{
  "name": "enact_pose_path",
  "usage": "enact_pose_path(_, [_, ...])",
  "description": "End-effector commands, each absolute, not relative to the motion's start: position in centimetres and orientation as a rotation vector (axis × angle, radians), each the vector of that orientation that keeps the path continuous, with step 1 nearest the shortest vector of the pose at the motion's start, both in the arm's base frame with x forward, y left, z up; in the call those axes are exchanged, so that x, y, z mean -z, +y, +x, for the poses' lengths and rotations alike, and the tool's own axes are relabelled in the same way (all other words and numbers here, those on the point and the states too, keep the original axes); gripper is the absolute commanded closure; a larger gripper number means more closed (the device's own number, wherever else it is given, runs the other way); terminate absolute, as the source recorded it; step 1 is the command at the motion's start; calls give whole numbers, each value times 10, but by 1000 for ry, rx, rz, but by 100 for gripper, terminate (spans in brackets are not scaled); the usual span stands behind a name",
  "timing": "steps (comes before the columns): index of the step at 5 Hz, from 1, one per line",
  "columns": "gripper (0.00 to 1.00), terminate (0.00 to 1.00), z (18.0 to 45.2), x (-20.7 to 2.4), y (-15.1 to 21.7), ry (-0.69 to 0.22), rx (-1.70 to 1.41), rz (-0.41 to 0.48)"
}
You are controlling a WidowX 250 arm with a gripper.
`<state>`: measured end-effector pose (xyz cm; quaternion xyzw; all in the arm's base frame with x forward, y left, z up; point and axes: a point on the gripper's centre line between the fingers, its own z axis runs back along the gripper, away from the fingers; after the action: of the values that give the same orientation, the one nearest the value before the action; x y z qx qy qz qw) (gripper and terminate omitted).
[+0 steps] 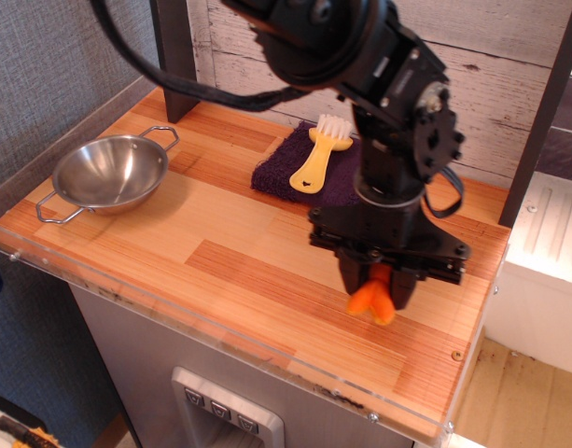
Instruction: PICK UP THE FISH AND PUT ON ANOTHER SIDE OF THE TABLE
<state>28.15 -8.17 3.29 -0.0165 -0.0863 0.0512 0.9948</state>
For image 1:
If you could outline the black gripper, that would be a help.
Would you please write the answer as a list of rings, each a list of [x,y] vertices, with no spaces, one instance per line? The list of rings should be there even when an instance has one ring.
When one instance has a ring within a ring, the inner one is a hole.
[[[406,308],[418,279],[461,282],[470,249],[426,216],[425,193],[420,188],[395,199],[361,187],[354,205],[310,211],[311,244],[334,252],[348,294],[370,279],[374,263],[394,269],[389,289],[397,311]]]

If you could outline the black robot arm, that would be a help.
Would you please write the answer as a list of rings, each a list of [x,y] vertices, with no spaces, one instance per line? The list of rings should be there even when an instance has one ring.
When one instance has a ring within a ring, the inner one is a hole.
[[[350,206],[310,212],[313,245],[331,250],[355,293],[380,265],[397,309],[428,277],[460,282],[469,247],[436,225],[426,185],[451,169],[464,136],[455,128],[444,63],[404,27],[388,1],[233,1],[254,26],[269,67],[294,88],[331,88],[353,107],[361,140]]]

